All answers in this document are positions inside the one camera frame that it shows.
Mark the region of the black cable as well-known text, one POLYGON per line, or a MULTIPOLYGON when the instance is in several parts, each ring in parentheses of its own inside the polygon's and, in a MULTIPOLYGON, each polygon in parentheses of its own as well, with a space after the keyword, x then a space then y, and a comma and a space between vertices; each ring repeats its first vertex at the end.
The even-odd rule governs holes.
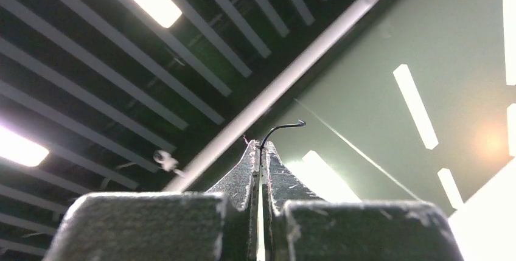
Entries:
POLYGON ((263 151, 264 147, 265 147, 265 144, 268 140, 268 138, 277 130, 280 130, 280 129, 285 129, 285 128, 297 128, 297 127, 304 127, 306 126, 306 122, 302 119, 298 119, 298 122, 297 123, 293 123, 293 124, 283 124, 283 125, 278 125, 274 128, 272 128, 262 139, 261 143, 260 143, 260 147, 259 147, 259 150, 260 151, 263 151))

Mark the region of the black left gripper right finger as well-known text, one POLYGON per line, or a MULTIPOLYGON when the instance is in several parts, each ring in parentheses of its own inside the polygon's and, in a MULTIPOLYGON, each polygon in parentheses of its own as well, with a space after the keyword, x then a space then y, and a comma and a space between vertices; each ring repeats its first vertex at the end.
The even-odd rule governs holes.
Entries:
POLYGON ((267 260, 462 260, 447 217, 425 201, 328 202, 262 150, 267 260))

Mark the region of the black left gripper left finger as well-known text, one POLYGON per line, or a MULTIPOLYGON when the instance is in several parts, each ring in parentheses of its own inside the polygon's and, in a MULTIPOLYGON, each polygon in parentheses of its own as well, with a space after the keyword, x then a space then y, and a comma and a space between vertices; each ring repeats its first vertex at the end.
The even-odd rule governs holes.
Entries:
POLYGON ((68 209, 45 260, 256 260, 259 142, 205 192, 96 192, 68 209))

